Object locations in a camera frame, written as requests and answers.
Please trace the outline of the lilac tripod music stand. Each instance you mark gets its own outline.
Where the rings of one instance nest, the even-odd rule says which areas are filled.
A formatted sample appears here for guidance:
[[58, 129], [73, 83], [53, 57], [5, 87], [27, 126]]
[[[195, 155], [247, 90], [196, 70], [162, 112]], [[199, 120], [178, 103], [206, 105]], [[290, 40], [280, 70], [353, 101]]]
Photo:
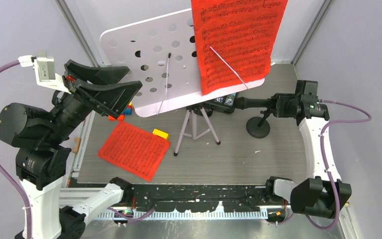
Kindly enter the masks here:
[[112, 66], [126, 66], [122, 82], [140, 81], [132, 100], [142, 118], [177, 110], [217, 97], [258, 87], [264, 79], [201, 92], [200, 71], [191, 9], [112, 28], [100, 36], [100, 45]]

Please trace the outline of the black microphone plain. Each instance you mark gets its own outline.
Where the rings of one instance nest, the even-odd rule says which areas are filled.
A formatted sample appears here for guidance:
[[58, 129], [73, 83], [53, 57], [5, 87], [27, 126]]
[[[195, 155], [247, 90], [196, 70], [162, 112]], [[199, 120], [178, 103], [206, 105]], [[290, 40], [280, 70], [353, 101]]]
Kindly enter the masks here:
[[233, 106], [236, 109], [249, 108], [271, 108], [276, 103], [274, 99], [250, 99], [246, 97], [238, 97], [234, 100]]

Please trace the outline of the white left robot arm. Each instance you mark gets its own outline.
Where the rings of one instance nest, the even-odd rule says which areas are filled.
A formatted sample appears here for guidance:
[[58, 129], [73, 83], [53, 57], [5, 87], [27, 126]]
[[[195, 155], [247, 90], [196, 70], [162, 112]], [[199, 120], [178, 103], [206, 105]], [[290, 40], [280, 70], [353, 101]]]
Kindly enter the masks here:
[[78, 239], [86, 225], [108, 207], [132, 202], [129, 182], [115, 177], [85, 202], [60, 207], [60, 190], [71, 150], [62, 146], [91, 112], [118, 117], [142, 87], [122, 82], [129, 68], [88, 67], [69, 60], [65, 74], [55, 73], [51, 57], [22, 56], [38, 85], [54, 90], [53, 108], [12, 103], [0, 113], [0, 140], [18, 148], [16, 175], [28, 200], [25, 227], [18, 239]]

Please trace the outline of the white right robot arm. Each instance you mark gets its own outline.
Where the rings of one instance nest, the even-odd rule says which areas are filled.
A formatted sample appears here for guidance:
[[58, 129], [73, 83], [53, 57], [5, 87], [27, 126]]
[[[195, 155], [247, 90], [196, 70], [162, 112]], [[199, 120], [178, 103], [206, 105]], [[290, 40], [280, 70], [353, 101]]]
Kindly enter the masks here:
[[293, 94], [277, 93], [273, 115], [293, 118], [303, 138], [307, 179], [297, 184], [291, 179], [270, 177], [264, 198], [270, 204], [288, 202], [294, 213], [333, 219], [352, 195], [343, 183], [331, 150], [328, 130], [330, 115], [317, 96], [316, 81], [298, 80]]

